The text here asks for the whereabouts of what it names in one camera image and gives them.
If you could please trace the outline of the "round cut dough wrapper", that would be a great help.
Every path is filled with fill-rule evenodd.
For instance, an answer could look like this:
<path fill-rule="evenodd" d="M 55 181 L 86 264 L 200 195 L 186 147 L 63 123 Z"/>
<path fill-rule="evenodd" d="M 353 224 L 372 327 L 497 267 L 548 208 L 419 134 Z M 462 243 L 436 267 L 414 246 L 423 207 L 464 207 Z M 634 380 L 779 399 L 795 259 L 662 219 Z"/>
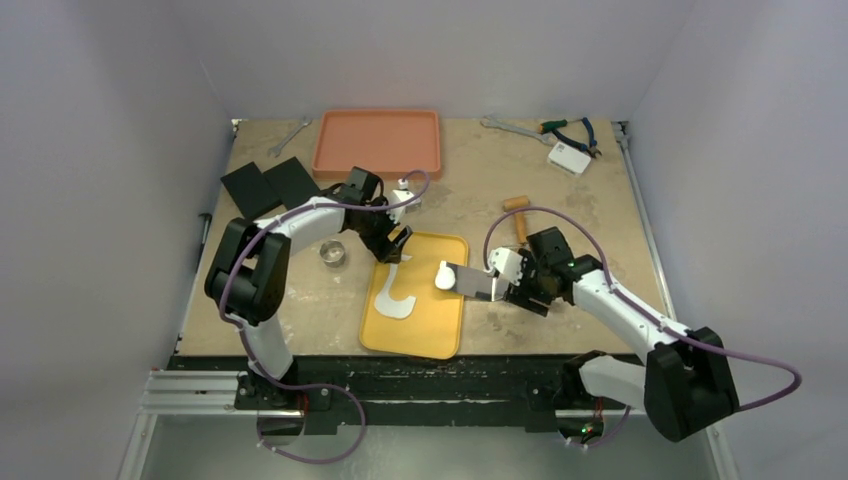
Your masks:
<path fill-rule="evenodd" d="M 456 272 L 454 265 L 441 261 L 434 279 L 435 286 L 442 291 L 453 291 L 456 284 Z"/>

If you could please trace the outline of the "wooden dough roller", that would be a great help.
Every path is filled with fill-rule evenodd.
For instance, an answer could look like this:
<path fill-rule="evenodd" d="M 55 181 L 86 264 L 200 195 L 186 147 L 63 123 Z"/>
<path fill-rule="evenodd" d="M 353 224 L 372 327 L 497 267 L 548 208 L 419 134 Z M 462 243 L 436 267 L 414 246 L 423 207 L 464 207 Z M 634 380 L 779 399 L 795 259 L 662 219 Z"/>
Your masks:
<path fill-rule="evenodd" d="M 520 244 L 527 242 L 527 222 L 523 208 L 529 207 L 530 204 L 531 202 L 526 195 L 508 198 L 502 202 L 503 212 L 512 215 L 516 239 Z"/>

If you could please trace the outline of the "yellow tray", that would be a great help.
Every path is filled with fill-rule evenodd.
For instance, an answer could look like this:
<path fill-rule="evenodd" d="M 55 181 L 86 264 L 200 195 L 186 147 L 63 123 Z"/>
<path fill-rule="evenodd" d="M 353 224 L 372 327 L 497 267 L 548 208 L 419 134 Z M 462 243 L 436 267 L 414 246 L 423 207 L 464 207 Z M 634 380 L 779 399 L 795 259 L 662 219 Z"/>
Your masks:
<path fill-rule="evenodd" d="M 361 345 L 384 353 L 431 359 L 449 359 L 460 345 L 464 298 L 439 290 L 434 279 L 441 261 L 466 265 L 469 248 L 459 237 L 417 232 L 406 243 L 392 296 L 417 298 L 413 313 L 405 320 L 379 315 L 371 306 L 390 264 L 376 263 L 366 294 L 359 330 Z"/>

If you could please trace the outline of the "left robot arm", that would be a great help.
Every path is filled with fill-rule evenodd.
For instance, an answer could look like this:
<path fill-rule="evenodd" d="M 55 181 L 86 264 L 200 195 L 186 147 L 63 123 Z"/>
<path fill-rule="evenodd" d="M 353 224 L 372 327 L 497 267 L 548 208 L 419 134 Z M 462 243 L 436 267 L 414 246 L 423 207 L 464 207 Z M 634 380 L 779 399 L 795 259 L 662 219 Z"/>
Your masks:
<path fill-rule="evenodd" d="M 291 257 L 320 240 L 353 231 L 377 262 L 397 264 L 413 235 L 401 220 L 422 195 L 411 191 L 407 176 L 388 190 L 381 177 L 355 167 L 344 182 L 282 214 L 228 223 L 204 292 L 221 320 L 235 328 L 249 369 L 263 378 L 259 395 L 272 408 L 287 408 L 298 395 L 298 382 L 287 375 L 294 356 L 277 317 Z"/>

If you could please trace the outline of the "white dough ball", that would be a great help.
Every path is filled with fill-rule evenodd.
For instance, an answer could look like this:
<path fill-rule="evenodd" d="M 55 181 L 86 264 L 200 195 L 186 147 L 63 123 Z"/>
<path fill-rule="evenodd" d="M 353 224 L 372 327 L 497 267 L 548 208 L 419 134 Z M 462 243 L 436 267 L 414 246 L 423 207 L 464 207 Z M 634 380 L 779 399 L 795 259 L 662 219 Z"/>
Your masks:
<path fill-rule="evenodd" d="M 417 298 L 413 295 L 407 295 L 402 299 L 396 299 L 392 296 L 391 290 L 397 280 L 398 271 L 399 264 L 388 266 L 385 279 L 374 295 L 371 306 L 383 317 L 405 320 L 413 313 Z"/>

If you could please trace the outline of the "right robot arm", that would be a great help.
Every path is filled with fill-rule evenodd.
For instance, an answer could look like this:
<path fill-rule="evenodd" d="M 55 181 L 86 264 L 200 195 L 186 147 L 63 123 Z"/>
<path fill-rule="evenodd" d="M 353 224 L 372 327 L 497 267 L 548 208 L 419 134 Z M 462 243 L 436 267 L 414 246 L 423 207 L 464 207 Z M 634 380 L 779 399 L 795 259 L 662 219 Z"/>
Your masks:
<path fill-rule="evenodd" d="M 551 227 L 525 248 L 498 248 L 491 270 L 507 281 L 504 301 L 544 316 L 560 299 L 599 320 L 639 362 L 591 351 L 567 362 L 560 391 L 576 407 L 597 397 L 644 411 L 666 439 L 679 442 L 741 409 L 723 342 L 713 330 L 691 330 L 631 297 L 592 256 L 573 255 Z"/>

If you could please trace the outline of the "metal ring cutter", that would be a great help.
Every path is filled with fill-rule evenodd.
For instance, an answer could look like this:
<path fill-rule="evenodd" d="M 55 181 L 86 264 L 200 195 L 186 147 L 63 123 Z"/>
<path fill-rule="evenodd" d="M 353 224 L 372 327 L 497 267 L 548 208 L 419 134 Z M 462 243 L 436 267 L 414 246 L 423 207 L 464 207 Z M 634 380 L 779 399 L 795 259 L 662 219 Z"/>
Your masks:
<path fill-rule="evenodd" d="M 324 242 L 319 248 L 319 255 L 324 265 L 333 269 L 342 267 L 347 259 L 344 244 L 335 239 Z"/>

